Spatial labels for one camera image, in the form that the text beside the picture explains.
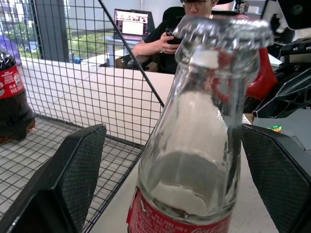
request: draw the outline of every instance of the man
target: man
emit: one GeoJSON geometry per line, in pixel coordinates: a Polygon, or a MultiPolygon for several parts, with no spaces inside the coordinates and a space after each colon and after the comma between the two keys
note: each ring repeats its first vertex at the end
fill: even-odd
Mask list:
{"type": "MultiPolygon", "coordinates": [[[[229,3],[233,0],[181,0],[186,15],[197,17],[208,17],[211,15],[212,7],[216,4],[229,3]]],[[[180,22],[180,18],[171,18],[163,21],[146,39],[135,45],[133,54],[151,56],[163,52],[159,71],[174,74],[177,68],[175,53],[179,45],[170,45],[168,41],[173,36],[166,36],[166,28],[174,29],[180,22]]]]}

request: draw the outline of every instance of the coca-cola glass bottle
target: coca-cola glass bottle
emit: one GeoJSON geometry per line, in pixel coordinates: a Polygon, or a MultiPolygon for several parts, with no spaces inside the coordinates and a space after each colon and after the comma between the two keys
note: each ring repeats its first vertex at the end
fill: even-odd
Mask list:
{"type": "Polygon", "coordinates": [[[169,98],[139,164],[130,233],[226,233],[237,199],[247,79],[265,21],[184,17],[169,98]]]}

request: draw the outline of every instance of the laptop screen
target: laptop screen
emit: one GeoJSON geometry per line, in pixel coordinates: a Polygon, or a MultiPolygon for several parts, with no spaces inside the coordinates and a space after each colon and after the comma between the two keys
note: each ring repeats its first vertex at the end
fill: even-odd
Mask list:
{"type": "Polygon", "coordinates": [[[115,23],[122,34],[148,35],[148,14],[115,9],[115,23]]]}

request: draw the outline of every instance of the red label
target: red label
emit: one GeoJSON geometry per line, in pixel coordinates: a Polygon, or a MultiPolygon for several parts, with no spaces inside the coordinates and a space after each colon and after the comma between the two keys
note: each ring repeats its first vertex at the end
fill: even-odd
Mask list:
{"type": "Polygon", "coordinates": [[[126,222],[130,233],[227,233],[230,217],[205,226],[174,221],[155,210],[137,189],[126,222]]]}
{"type": "Polygon", "coordinates": [[[0,71],[0,100],[12,97],[24,90],[17,66],[0,71]]]}

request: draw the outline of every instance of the black wire grid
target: black wire grid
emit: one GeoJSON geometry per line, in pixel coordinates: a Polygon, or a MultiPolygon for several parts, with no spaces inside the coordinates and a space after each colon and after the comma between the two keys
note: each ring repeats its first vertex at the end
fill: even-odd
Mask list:
{"type": "Polygon", "coordinates": [[[25,140],[0,144],[0,218],[67,135],[104,123],[100,173],[83,230],[89,232],[139,159],[163,102],[140,66],[110,66],[108,46],[117,50],[113,59],[132,53],[124,39],[119,47],[115,39],[105,40],[117,27],[101,0],[1,0],[0,16],[2,36],[10,39],[5,49],[18,47],[21,58],[15,56],[36,115],[25,140]],[[72,63],[76,57],[80,64],[72,63]]]}

